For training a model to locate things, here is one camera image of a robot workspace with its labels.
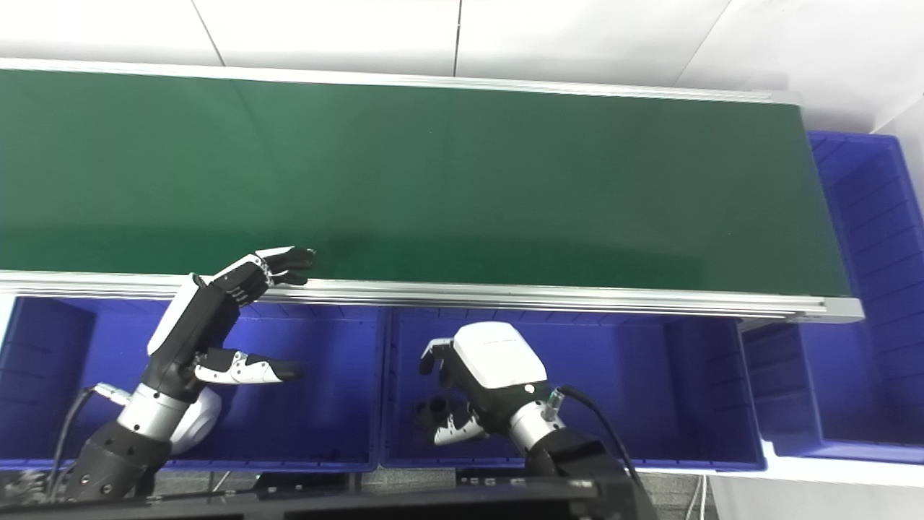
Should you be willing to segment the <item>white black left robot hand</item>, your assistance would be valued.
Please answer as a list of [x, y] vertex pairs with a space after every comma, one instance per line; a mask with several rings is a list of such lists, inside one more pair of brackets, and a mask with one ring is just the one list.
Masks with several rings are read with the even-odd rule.
[[210, 279], [188, 275], [148, 343], [139, 391], [197, 401], [208, 383], [242, 385], [297, 381], [295, 361], [225, 349], [245, 306], [277, 285], [304, 285], [315, 253], [297, 246], [254, 251]]

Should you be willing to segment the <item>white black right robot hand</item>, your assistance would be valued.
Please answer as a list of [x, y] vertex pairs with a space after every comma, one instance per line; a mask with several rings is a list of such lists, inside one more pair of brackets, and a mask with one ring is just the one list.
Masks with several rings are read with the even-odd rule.
[[461, 404], [438, 399], [427, 425], [435, 446], [498, 435], [510, 438], [525, 455], [564, 427], [544, 417], [552, 397], [544, 363], [509, 323], [476, 322], [451, 338], [430, 340], [420, 355], [419, 374], [433, 371], [443, 388], [465, 397]]

